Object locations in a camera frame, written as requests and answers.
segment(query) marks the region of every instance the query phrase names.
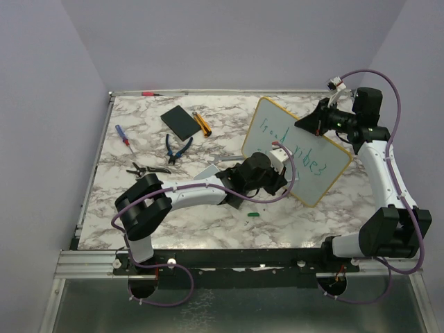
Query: screwdriver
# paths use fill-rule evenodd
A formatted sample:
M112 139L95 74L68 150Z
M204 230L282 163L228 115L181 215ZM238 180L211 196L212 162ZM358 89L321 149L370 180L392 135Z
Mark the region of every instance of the screwdriver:
M126 137L125 133L122 130L122 127L120 125L116 125L116 130L119 133L119 136L122 138L122 141L124 144L130 149L131 153L133 153L134 157L136 158L136 154L134 153L133 149L130 146L130 142L128 141L128 138Z

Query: marble surface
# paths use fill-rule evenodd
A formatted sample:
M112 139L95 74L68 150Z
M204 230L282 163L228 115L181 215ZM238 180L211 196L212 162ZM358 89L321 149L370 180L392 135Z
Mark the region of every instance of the marble surface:
M103 150L85 215L79 249L115 249L123 246L121 233L110 220L116 213L115 199L135 182L127 173L133 157L121 142L115 125L126 131L137 163L169 167L172 174L158 173L161 180L191 180L208 166L210 154L241 155L241 146L259 98L262 96L120 96L114 102ZM269 96L288 111L303 117L316 107L321 95ZM169 130L160 115L181 105L198 111L212 127L212 136L194 135L189 150L168 166L165 135ZM342 98L342 110L351 110L352 101ZM334 133L328 135L348 150ZM170 137L174 151L183 143ZM235 162L218 164L220 169ZM269 197L261 191L258 198ZM309 248L319 246L330 235L356 232L373 215L373 197L361 162L353 162L315 208L305 207L294 197L260 205L244 202L239 210L229 205L201 205L168 214L152 236L154 248ZM259 212L260 217L247 217Z

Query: white wall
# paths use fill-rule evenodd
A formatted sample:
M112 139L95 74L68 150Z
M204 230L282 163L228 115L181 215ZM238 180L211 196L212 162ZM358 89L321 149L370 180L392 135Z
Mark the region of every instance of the white wall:
M397 85L402 116L395 154L412 196L434 219L425 237L424 278L435 315L444 332L444 3L408 0L371 69L387 74ZM396 106L382 79L366 74L363 86L384 88L382 121L392 129Z
M36 332L108 94L58 0L0 0L0 326Z
M62 0L109 90L324 89L368 67L404 2Z

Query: black eraser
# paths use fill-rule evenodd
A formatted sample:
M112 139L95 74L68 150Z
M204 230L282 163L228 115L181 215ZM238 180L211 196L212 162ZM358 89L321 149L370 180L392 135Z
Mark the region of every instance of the black eraser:
M165 112L160 118L182 141L200 130L199 124L180 105Z

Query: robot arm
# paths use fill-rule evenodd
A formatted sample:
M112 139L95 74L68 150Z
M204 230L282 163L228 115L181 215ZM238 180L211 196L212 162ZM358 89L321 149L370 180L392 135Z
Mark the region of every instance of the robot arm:
M154 173L139 179L130 189L122 194L115 202L120 212L129 204L142 196L152 194L166 188L189 186L186 189L176 189L152 197L153 202L147 205L142 201L122 214L121 221L125 228L128 243L136 262L144 262L154 255L151 245L151 234L155 232L165 216L174 210L196 205L220 205L227 203L239 208L243 199L222 189L214 187L192 187L203 182L219 187L225 187L233 192L246 196L249 191L265 189L275 195L276 191L287 184L285 180L285 164L289 161L282 149L263 153L253 153L242 164L220 171L204 180L189 182L161 182Z
M332 80L329 87L341 86L342 80ZM353 103L354 113L337 109L335 96L319 101L316 109L295 122L295 126L314 135L323 135L329 130L345 133L354 152L362 161L375 197L376 213L359 232L332 239L332 252L336 257L392 257L411 258L418 251L418 237L408 211L401 202L403 196L416 215L424 238L432 217L428 210L420 210L407 191L390 147L390 159L402 194L399 196L386 163L386 145L390 133L377 125L382 93L373 88L359 88Z

